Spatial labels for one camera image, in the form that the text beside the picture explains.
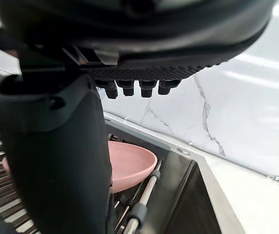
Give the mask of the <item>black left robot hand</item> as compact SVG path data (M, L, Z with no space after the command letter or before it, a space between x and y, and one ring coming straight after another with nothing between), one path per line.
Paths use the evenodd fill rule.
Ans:
M250 47L273 0L0 0L0 138L43 234L113 232L112 165L97 88L142 97Z

